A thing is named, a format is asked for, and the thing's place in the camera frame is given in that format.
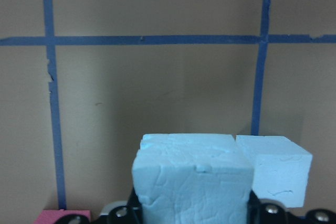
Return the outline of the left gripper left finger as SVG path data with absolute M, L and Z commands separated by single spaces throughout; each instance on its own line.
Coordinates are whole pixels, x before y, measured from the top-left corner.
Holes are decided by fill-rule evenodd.
M 103 207 L 100 216 L 95 220 L 89 220 L 83 214 L 66 214 L 55 221 L 56 224 L 82 223 L 82 224 L 113 224 L 143 223 L 142 205 L 134 191 L 127 201 L 115 201 Z

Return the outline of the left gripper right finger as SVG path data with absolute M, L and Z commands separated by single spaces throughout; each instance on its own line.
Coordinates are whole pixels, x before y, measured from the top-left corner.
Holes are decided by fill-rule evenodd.
M 309 210 L 304 216 L 296 216 L 278 203 L 268 199 L 261 200 L 251 191 L 247 203 L 247 224 L 298 224 L 329 223 L 335 224 L 335 212 L 317 208 Z

